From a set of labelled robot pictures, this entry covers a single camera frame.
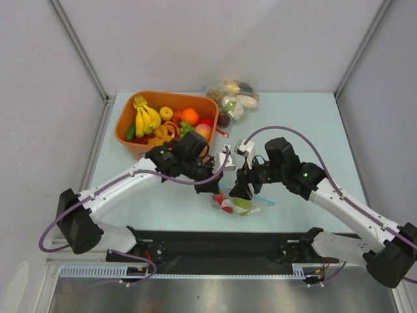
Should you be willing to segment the clear zip top bag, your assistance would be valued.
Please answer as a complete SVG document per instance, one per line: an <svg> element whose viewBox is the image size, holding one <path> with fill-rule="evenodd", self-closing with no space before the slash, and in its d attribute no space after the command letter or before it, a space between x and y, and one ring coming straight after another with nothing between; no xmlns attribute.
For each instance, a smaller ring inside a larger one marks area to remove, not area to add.
<svg viewBox="0 0 417 313"><path fill-rule="evenodd" d="M254 196L251 200L232 197L229 195L230 191L228 186L220 185L220 193L211 197L211 206L230 215L248 216L276 205L275 201L259 196Z"/></svg>

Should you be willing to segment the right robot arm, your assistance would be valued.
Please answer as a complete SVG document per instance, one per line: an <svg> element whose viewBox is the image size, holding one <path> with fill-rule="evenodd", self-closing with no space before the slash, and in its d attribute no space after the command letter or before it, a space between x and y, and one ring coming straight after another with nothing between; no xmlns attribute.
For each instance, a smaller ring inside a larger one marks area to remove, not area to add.
<svg viewBox="0 0 417 313"><path fill-rule="evenodd" d="M317 261L323 256L346 261L365 268L383 286L396 288L416 263L416 226L401 226L350 198L323 167L301 162L285 138L268 141L265 151L268 158L259 163L252 141L237 143L235 153L244 156L245 162L237 171L230 195L250 200L263 185L281 183L289 192L331 213L357 235L352 238L312 228L301 239L300 253L305 260Z"/></svg>

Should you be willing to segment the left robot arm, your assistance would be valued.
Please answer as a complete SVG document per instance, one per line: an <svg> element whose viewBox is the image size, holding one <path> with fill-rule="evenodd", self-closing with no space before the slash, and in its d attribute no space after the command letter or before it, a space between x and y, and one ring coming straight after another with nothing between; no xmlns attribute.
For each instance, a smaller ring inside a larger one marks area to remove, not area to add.
<svg viewBox="0 0 417 313"><path fill-rule="evenodd" d="M153 147L131 168L102 185L78 194L70 188L63 191L57 227L71 251L118 250L127 260L140 259L143 244L138 231L105 223L104 217L127 197L165 181L178 183L181 175L196 193L219 194L225 163L215 161L208 149L206 139L191 132L179 141Z"/></svg>

